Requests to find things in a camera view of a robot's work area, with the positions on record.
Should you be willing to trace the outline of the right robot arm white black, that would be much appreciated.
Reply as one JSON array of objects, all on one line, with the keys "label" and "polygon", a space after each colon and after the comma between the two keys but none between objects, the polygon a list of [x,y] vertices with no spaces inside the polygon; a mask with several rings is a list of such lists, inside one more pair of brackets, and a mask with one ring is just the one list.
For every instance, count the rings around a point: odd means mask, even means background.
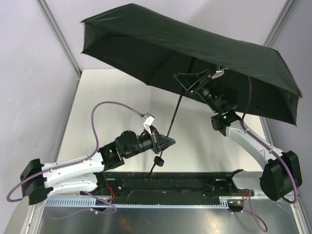
[{"label": "right robot arm white black", "polygon": [[299,199],[298,188],[302,184],[297,154],[273,146],[245,123],[244,117],[236,113],[237,106],[230,104],[217,86],[219,75],[212,76],[206,70],[197,74],[176,73],[174,78],[187,94],[200,99],[213,110],[213,129],[240,145],[261,166],[263,172],[260,176],[246,171],[236,173],[234,184],[241,189],[251,186],[261,190],[273,201],[283,199],[295,204]]}]

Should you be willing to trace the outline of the black folding umbrella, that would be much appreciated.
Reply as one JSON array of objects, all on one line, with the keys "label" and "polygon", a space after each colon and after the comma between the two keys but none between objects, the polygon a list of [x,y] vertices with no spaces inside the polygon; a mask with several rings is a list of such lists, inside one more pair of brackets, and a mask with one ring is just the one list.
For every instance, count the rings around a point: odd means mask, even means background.
[{"label": "black folding umbrella", "polygon": [[184,95],[176,73],[225,68],[216,84],[236,111],[296,124],[302,93],[281,54],[129,3],[82,21],[83,53],[147,85]]}]

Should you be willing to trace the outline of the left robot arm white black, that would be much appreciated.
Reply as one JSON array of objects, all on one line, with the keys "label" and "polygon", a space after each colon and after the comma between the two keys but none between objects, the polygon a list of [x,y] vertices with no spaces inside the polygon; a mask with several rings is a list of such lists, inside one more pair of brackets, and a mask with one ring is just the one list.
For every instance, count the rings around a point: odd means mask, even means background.
[{"label": "left robot arm white black", "polygon": [[160,154],[176,141],[160,134],[157,129],[144,130],[141,135],[127,130],[115,140],[100,147],[93,156],[82,156],[68,161],[41,163],[31,160],[20,174],[22,196],[29,204],[38,204],[51,195],[95,190],[97,174],[124,165],[125,159],[147,150]]}]

